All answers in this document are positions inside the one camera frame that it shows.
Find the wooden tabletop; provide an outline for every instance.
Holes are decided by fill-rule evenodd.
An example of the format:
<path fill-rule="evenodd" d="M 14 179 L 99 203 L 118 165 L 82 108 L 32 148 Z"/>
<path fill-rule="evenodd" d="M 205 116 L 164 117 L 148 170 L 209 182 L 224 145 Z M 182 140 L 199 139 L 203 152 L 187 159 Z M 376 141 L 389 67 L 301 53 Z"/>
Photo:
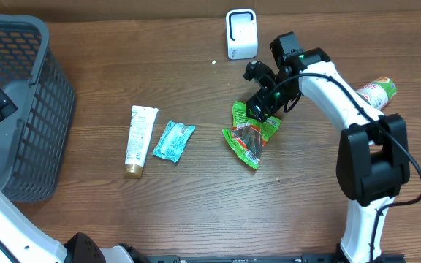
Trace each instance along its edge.
<path fill-rule="evenodd" d="M 257 171 L 221 130 L 232 104 L 257 91 L 229 61 L 223 18 L 50 24 L 50 46 L 77 94 L 59 186 L 18 207 L 51 237 L 85 232 L 97 245 L 144 254 L 283 256 L 334 252 L 347 198 L 335 177 L 338 132 L 303 97 L 262 150 Z M 294 31 L 321 47 L 353 88 L 390 77 L 409 149 L 421 164 L 421 11 L 259 16 L 257 59 L 276 69 L 269 43 Z M 124 179 L 131 106 L 159 108 L 143 178 Z M 196 130 L 177 164 L 152 156 L 169 120 Z M 415 171 L 397 200 L 416 197 Z M 421 203 L 389 211 L 386 253 L 421 262 Z"/>

